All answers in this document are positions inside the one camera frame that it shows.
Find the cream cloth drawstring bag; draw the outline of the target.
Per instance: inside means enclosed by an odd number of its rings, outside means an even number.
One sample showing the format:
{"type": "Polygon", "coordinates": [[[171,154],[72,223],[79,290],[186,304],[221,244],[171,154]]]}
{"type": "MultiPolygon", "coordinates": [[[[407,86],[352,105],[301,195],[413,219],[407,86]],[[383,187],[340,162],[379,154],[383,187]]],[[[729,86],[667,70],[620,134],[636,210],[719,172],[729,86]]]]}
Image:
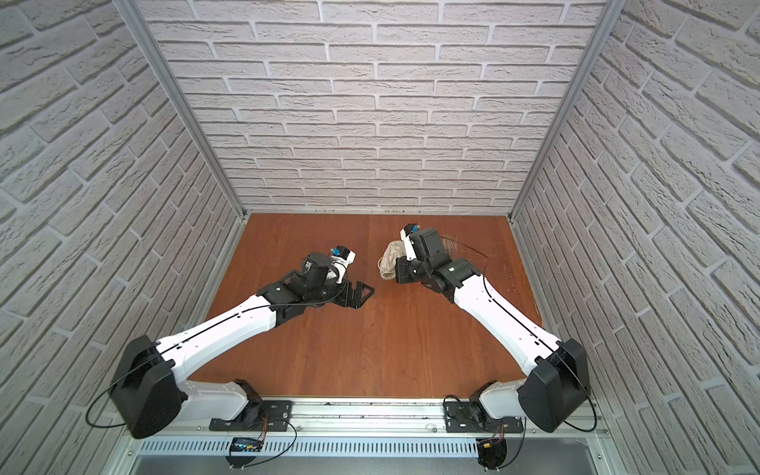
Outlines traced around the cream cloth drawstring bag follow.
{"type": "Polygon", "coordinates": [[[395,280],[397,276],[397,260],[408,260],[405,241],[388,243],[382,257],[378,259],[377,267],[383,280],[395,280]]]}

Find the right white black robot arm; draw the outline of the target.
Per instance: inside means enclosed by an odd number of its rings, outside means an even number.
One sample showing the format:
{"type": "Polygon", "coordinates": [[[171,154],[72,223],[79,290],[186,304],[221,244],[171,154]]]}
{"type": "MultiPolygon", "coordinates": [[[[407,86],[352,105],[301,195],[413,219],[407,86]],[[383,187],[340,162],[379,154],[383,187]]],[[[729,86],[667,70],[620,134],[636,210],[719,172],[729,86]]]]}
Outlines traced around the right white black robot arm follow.
{"type": "Polygon", "coordinates": [[[419,282],[479,322],[500,342],[524,380],[491,382],[470,398],[482,427],[503,418],[526,418],[552,433],[591,399],[587,351],[577,340],[560,340],[531,321],[465,258],[453,259],[434,229],[417,224],[401,232],[405,255],[396,259],[396,280],[419,282]]]}

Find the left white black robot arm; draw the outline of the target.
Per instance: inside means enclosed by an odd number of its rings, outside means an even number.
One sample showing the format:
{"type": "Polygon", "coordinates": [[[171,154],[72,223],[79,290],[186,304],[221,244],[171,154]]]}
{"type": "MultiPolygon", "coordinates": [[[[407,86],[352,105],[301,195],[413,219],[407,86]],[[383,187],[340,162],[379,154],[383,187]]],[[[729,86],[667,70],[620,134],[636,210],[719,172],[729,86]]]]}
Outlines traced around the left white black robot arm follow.
{"type": "Polygon", "coordinates": [[[128,343],[108,394],[134,439],[147,439],[180,422],[208,423],[212,431],[262,431],[272,419],[245,380],[202,383],[191,376],[246,340],[274,330],[309,308],[335,304],[359,309],[374,288],[351,282],[355,254],[345,247],[311,253],[301,269],[256,291],[233,309],[194,328],[128,343]]]}

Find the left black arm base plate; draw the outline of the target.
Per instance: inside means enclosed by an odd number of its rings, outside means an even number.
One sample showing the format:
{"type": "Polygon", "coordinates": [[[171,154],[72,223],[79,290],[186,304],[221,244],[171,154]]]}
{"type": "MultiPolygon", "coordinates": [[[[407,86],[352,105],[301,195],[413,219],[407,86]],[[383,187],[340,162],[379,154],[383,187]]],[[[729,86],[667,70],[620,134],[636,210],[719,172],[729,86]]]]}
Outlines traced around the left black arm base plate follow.
{"type": "Polygon", "coordinates": [[[211,419],[210,431],[288,431],[294,402],[290,400],[263,400],[249,402],[237,417],[225,421],[211,419]]]}

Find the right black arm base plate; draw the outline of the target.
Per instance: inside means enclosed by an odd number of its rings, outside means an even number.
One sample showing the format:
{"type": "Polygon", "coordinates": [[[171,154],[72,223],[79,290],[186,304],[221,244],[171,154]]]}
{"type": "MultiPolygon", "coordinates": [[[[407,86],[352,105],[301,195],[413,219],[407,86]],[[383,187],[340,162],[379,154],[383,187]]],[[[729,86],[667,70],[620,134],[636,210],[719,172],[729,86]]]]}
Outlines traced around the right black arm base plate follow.
{"type": "Polygon", "coordinates": [[[516,435],[524,430],[521,418],[506,417],[493,419],[480,407],[469,401],[445,399],[443,417],[448,433],[496,433],[496,435],[516,435]]]}

